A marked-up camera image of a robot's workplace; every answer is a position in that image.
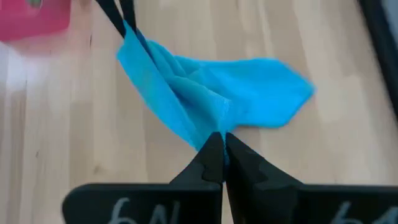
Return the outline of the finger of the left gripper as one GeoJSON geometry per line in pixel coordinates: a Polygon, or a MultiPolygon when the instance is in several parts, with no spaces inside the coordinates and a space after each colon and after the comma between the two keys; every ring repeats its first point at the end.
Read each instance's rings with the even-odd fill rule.
{"type": "Polygon", "coordinates": [[[129,24],[133,31],[136,31],[136,15],[134,10],[134,0],[119,0],[123,12],[124,20],[129,24]]]}
{"type": "Polygon", "coordinates": [[[117,29],[122,37],[126,35],[126,29],[124,27],[123,18],[120,14],[118,7],[114,0],[96,0],[100,8],[107,15],[113,26],[117,29]]]}

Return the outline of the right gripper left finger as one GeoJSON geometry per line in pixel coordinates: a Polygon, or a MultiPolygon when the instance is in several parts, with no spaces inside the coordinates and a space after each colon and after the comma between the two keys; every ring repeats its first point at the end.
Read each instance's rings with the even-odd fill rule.
{"type": "Polygon", "coordinates": [[[223,138],[213,133],[186,168],[168,184],[85,184],[62,202],[72,223],[220,223],[223,138]]]}

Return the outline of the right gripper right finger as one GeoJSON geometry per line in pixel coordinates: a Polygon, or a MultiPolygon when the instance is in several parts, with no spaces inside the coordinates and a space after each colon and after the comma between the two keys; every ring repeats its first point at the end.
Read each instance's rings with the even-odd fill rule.
{"type": "Polygon", "coordinates": [[[304,184],[226,135],[237,223],[397,223],[397,187],[304,184]]]}

